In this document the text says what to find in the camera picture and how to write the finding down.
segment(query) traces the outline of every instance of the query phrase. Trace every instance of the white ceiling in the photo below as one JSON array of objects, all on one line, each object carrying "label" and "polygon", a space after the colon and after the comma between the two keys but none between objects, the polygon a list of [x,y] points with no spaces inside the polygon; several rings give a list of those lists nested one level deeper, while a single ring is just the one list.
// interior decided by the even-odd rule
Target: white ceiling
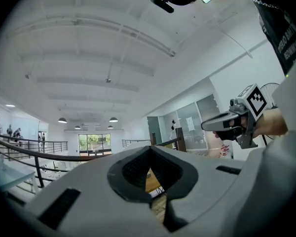
[{"label": "white ceiling", "polygon": [[192,33],[249,3],[197,1],[168,14],[150,0],[24,0],[5,34],[30,79],[65,118],[105,126],[136,108],[141,88],[180,55]]}]

